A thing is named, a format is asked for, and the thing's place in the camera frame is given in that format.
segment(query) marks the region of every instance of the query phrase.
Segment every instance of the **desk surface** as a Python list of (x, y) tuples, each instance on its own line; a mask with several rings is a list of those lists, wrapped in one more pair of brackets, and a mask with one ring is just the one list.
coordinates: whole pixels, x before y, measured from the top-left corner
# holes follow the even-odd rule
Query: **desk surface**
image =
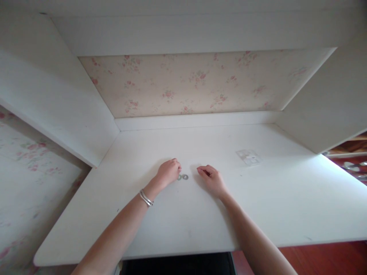
[[(247, 167), (236, 151), (262, 158)], [(78, 263), (117, 213), (167, 159), (189, 179), (155, 199), (123, 259), (238, 249), (221, 204), (196, 167), (221, 171), (230, 192), (277, 246), (367, 239), (367, 187), (274, 124), (121, 132), (79, 188), (34, 263)]]

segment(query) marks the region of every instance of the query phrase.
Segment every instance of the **floral wallpaper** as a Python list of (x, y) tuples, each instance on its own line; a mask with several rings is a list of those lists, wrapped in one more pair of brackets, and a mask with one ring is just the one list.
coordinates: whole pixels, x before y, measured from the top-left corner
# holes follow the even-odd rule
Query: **floral wallpaper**
[(80, 57), (115, 118), (282, 110), (333, 49)]
[(90, 171), (0, 106), (0, 274), (70, 274), (32, 259)]

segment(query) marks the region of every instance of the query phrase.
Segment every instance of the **forearm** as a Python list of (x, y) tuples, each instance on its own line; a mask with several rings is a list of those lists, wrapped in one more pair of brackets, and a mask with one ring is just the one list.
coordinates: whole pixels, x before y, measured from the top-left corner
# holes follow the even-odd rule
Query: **forearm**
[(237, 239), (255, 274), (297, 274), (279, 249), (269, 240), (234, 198), (221, 197)]
[[(151, 201), (161, 191), (153, 181), (144, 188)], [(103, 231), (72, 275), (110, 275), (133, 241), (147, 210), (148, 205), (137, 194)]]

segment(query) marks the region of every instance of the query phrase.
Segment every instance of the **wooden floor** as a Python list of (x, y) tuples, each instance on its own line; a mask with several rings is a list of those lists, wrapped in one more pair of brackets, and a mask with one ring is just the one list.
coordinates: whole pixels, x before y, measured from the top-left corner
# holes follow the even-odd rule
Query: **wooden floor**
[[(367, 275), (364, 241), (284, 247), (280, 251), (298, 275)], [(232, 254), (238, 275), (253, 274), (242, 251)]]

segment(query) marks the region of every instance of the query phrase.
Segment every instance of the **silver bracelet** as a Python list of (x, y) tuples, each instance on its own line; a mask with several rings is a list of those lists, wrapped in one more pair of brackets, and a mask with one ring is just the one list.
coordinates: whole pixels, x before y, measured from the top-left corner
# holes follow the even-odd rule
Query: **silver bracelet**
[(153, 203), (154, 203), (154, 202), (152, 202), (151, 200), (149, 200), (149, 199), (147, 198), (147, 196), (145, 195), (145, 193), (144, 193), (143, 189), (142, 189), (142, 190), (140, 190), (139, 194), (140, 194), (140, 197), (141, 197), (141, 198), (146, 202), (146, 204), (148, 205), (148, 207), (149, 207), (149, 206), (153, 206)]

